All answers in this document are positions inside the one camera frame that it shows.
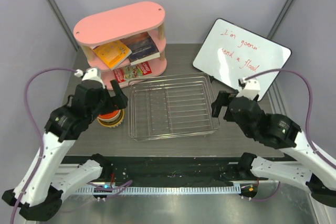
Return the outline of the beige speckled bowl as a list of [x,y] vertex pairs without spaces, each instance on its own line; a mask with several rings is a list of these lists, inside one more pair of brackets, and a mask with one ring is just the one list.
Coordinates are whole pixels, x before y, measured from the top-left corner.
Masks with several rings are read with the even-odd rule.
[[120,111],[120,114],[117,118],[114,118],[113,120],[101,120],[97,117],[98,120],[100,120],[101,122],[103,123],[108,123],[108,124],[115,124],[116,122],[120,121],[121,118],[123,117],[124,115],[124,110],[116,110],[116,111]]

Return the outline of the metal wire dish rack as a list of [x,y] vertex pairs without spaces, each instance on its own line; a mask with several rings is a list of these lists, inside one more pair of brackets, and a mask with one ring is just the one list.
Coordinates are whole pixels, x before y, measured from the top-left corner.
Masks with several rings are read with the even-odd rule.
[[215,98],[205,73],[177,74],[129,82],[129,136],[136,141],[212,134]]

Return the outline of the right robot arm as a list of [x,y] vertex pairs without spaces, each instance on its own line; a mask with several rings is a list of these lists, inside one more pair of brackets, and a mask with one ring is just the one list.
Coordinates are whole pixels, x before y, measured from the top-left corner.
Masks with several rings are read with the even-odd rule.
[[321,204],[335,207],[335,161],[323,160],[297,123],[285,115],[265,113],[256,99],[239,97],[237,93],[220,91],[211,105],[212,117],[218,117],[223,107],[223,119],[236,123],[247,138],[279,150],[303,165],[290,167],[244,153],[236,168],[241,179],[277,180],[308,192]]

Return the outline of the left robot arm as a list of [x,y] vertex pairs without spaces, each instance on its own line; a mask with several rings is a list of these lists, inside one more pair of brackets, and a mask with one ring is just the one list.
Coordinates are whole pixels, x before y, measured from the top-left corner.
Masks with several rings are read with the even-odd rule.
[[63,158],[89,125],[99,116],[125,109],[128,98],[116,80],[111,81],[115,95],[103,84],[84,80],[65,105],[53,110],[45,125],[41,146],[23,180],[2,195],[2,200],[27,221],[48,221],[77,188],[93,180],[107,181],[111,162],[93,154],[72,174],[56,182],[54,174]]

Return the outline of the orange bowl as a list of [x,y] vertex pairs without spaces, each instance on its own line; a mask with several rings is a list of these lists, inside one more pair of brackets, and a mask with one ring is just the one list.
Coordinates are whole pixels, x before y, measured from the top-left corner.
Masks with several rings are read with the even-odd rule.
[[98,116],[101,120],[113,120],[114,118],[117,118],[120,114],[120,111],[114,111],[108,114],[101,114]]

